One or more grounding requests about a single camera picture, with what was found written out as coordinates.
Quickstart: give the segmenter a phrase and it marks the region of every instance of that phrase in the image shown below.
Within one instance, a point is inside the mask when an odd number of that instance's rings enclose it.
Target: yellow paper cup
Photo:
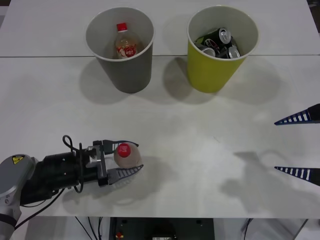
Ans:
[[[218,28],[227,28],[236,41],[239,58],[222,59],[199,50],[194,42]],[[210,6],[198,11],[187,27],[187,73],[190,84],[200,92],[219,91],[235,73],[259,41],[256,23],[243,11],[230,6]]]

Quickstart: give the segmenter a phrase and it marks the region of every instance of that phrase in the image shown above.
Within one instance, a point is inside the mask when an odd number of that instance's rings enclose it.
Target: red bottle cap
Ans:
[[[118,28],[118,32],[128,30],[125,22],[117,24],[116,27]]]
[[[121,143],[117,148],[117,152],[120,157],[126,158],[131,154],[131,148],[128,144]]]

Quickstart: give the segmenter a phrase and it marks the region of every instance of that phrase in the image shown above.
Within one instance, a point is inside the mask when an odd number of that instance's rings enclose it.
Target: black can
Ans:
[[[231,41],[231,33],[225,27],[220,27],[217,30],[210,32],[202,37],[199,37],[195,42],[205,45],[209,48],[216,48],[219,51],[229,44]]]
[[[240,58],[241,55],[236,46],[231,46],[227,50],[221,52],[216,57],[221,59],[236,59],[236,58]]]
[[[238,45],[236,43],[236,40],[234,39],[234,37],[231,37],[231,40],[228,44],[225,45],[226,48],[231,48],[232,46],[235,46],[238,49]]]

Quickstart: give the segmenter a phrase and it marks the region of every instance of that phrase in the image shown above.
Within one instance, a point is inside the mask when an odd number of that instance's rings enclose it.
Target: bottle label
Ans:
[[[137,45],[130,45],[126,47],[118,47],[117,48],[117,53],[119,58],[121,59],[127,59],[130,57],[133,57],[134,55],[137,54]]]

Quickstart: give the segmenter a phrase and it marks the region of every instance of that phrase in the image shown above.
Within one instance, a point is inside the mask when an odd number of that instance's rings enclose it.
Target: small bottle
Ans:
[[[115,39],[116,53],[119,59],[127,59],[138,54],[139,40],[136,34],[129,31],[125,22],[116,25],[118,35]]]
[[[129,169],[142,164],[138,147],[131,143],[121,143],[114,151],[114,161],[122,169]]]

